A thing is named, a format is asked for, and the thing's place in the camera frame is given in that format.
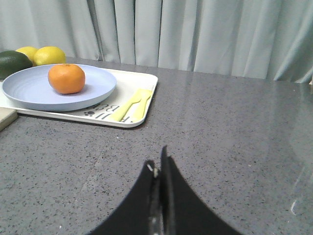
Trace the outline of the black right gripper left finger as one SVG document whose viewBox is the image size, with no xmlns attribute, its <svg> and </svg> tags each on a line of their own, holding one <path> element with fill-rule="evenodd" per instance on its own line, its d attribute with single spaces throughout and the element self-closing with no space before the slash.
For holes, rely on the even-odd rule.
<svg viewBox="0 0 313 235">
<path fill-rule="evenodd" d="M 146 161 L 134 186 L 113 213 L 91 235 L 159 235 L 161 203 L 159 170 Z"/>
</svg>

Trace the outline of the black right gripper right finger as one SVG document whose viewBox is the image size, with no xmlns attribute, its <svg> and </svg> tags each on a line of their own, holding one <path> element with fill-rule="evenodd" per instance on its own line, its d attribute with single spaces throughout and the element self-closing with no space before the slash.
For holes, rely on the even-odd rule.
<svg viewBox="0 0 313 235">
<path fill-rule="evenodd" d="M 238 235 L 189 187 L 174 159 L 161 152 L 160 197 L 166 235 Z"/>
</svg>

